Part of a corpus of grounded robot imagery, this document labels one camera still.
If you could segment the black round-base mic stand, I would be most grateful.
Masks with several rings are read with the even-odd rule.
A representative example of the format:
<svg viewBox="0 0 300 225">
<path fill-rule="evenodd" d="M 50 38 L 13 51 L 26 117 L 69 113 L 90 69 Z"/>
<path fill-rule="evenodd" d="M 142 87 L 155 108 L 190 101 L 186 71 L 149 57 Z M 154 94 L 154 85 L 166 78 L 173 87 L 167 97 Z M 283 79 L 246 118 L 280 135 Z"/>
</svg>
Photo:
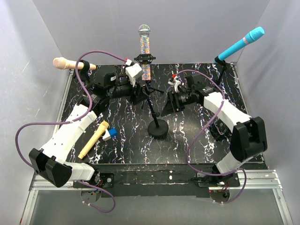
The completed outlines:
<svg viewBox="0 0 300 225">
<path fill-rule="evenodd" d="M 148 134 L 155 138 L 155 139 L 163 139 L 166 137 L 169 126 L 168 123 L 165 120 L 158 119 L 159 112 L 155 112 L 150 100 L 150 92 L 146 91 L 146 93 L 149 95 L 147 99 L 147 103 L 149 105 L 151 115 L 153 118 L 153 121 L 148 125 L 147 131 Z"/>
</svg>

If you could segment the glitter rhinestone microphone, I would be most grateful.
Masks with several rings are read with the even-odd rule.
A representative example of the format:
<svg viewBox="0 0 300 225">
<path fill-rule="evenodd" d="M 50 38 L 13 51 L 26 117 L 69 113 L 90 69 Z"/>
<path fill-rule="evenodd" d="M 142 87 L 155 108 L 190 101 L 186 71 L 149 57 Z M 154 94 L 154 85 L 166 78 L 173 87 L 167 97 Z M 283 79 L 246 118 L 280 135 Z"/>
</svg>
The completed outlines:
<svg viewBox="0 0 300 225">
<path fill-rule="evenodd" d="M 140 35 L 140 47 L 141 54 L 150 54 L 150 27 L 146 24 L 142 24 L 139 27 L 139 35 Z M 150 81 L 151 80 L 151 72 L 150 72 L 150 64 L 141 64 L 141 68 L 143 69 L 142 80 Z"/>
</svg>

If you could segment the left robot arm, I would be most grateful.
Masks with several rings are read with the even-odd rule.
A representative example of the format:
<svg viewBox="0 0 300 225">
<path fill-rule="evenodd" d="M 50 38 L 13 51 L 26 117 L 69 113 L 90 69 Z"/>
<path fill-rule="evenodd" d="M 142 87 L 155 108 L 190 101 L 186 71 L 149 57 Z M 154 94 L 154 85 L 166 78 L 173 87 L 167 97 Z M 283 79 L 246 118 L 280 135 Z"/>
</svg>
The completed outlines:
<svg viewBox="0 0 300 225">
<path fill-rule="evenodd" d="M 126 81 L 118 83 L 116 68 L 107 66 L 96 71 L 93 82 L 79 97 L 67 123 L 61 125 L 52 138 L 40 149 L 33 148 L 29 158 L 35 172 L 60 188 L 68 181 L 83 180 L 88 187 L 100 182 L 100 171 L 90 163 L 70 163 L 67 157 L 86 128 L 104 112 L 111 99 L 128 97 L 137 104 L 148 95 L 136 81 L 143 74 L 139 64 L 125 67 Z"/>
</svg>

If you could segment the black tripod shock-mount stand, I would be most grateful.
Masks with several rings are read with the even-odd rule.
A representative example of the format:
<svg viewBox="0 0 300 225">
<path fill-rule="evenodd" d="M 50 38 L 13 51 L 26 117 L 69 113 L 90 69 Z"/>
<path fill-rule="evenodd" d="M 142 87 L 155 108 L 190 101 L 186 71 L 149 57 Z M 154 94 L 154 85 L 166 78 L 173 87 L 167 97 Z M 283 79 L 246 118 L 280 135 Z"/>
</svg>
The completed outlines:
<svg viewBox="0 0 300 225">
<path fill-rule="evenodd" d="M 164 91 L 151 87 L 150 64 L 155 59 L 156 59 L 156 57 L 154 57 L 151 53 L 141 53 L 137 57 L 134 58 L 134 60 L 137 61 L 142 66 L 144 74 L 146 74 L 146 76 L 149 77 L 147 79 L 144 79 L 144 81 L 145 81 L 146 86 L 148 87 L 148 90 L 150 90 L 150 94 L 152 94 L 155 91 L 158 91 L 161 94 L 164 94 Z"/>
</svg>

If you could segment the cream yellow microphone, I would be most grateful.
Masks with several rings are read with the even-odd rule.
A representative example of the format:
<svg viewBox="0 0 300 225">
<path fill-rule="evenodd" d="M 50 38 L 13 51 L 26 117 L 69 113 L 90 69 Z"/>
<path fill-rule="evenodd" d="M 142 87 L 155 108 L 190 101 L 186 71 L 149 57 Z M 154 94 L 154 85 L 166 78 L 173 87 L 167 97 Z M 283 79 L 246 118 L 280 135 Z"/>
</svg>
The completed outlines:
<svg viewBox="0 0 300 225">
<path fill-rule="evenodd" d="M 83 159 L 92 146 L 97 142 L 97 140 L 101 137 L 101 135 L 108 129 L 109 124 L 106 121 L 102 121 L 100 125 L 98 126 L 97 130 L 94 132 L 93 136 L 88 140 L 88 142 L 85 144 L 83 149 L 80 151 L 78 157 L 80 159 Z"/>
</svg>

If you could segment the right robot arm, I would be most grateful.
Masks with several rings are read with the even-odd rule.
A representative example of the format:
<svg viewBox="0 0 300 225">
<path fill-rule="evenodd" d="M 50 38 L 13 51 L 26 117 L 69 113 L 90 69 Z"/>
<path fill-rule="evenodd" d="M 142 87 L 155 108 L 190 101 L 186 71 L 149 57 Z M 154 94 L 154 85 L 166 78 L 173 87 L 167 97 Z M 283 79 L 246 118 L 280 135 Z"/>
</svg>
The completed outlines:
<svg viewBox="0 0 300 225">
<path fill-rule="evenodd" d="M 230 151 L 214 165 L 212 172 L 213 183 L 223 186 L 229 181 L 231 172 L 267 150 L 264 120 L 237 109 L 223 98 L 217 87 L 202 83 L 199 75 L 189 75 L 186 81 L 187 87 L 184 88 L 177 75 L 168 80 L 174 89 L 167 93 L 167 102 L 161 115 L 181 112 L 186 105 L 198 103 L 224 124 L 232 134 Z"/>
</svg>

